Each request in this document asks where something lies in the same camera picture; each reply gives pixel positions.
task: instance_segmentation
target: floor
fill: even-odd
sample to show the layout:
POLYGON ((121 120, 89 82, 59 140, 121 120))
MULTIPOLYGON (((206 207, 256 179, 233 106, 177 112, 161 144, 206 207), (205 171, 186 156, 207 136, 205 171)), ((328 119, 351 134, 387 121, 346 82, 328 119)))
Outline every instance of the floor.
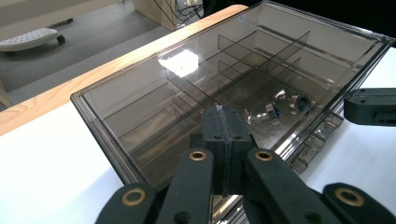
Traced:
MULTIPOLYGON (((104 7, 50 28, 64 35, 43 46, 0 54, 0 78, 16 105, 170 32, 137 11, 131 1, 104 7)), ((0 111, 6 109, 0 104, 0 111)))

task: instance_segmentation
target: metal part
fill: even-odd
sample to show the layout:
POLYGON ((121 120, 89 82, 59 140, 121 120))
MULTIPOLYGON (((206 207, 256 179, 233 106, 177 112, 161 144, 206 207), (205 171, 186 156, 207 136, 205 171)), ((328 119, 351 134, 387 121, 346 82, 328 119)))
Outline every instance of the metal part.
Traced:
POLYGON ((231 215, 235 211, 235 207, 242 202, 243 196, 241 195, 230 195, 227 200, 220 200, 218 203, 213 202, 213 212, 212 214, 212 222, 213 223, 220 223, 224 221, 224 217, 231 215))
POLYGON ((190 153, 189 157, 193 161, 203 161, 204 159, 206 159, 206 153, 204 153, 203 151, 193 151, 192 153, 190 153))
POLYGON ((268 154, 265 151, 258 151, 254 156, 261 161, 271 161, 273 158, 272 154, 268 154))
POLYGON ((146 192, 141 188, 130 189, 122 195, 122 203, 126 206, 136 206, 146 199, 146 192))
POLYGON ((117 190, 102 209, 97 224, 154 223, 157 211, 155 189, 146 184, 131 184, 117 190))
POLYGON ((249 109, 245 108, 245 123, 250 124, 253 120, 263 119, 277 119, 279 116, 278 111, 272 104, 265 107, 265 111, 259 113, 253 113, 249 109))
POLYGON ((360 125, 396 126, 396 88, 351 91, 344 99, 344 117, 360 125))
POLYGON ((364 206, 364 199, 355 190, 339 188, 335 191, 335 196, 343 203, 351 206, 362 207, 364 206))
POLYGON ((274 96, 274 106, 281 114, 299 114, 308 110, 311 105, 304 93, 282 90, 274 96))

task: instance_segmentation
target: transparent plastic container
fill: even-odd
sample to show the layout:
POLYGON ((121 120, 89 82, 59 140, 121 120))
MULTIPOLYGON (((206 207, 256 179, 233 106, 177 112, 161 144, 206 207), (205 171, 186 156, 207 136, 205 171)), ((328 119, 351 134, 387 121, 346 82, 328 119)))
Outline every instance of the transparent plastic container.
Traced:
MULTIPOLYGON (((122 181, 160 189, 212 105, 242 117, 271 105, 276 115, 252 119, 247 129, 259 147, 292 162, 393 42, 264 1, 74 93, 72 101, 122 181)), ((225 201, 217 198, 214 209, 225 201)))

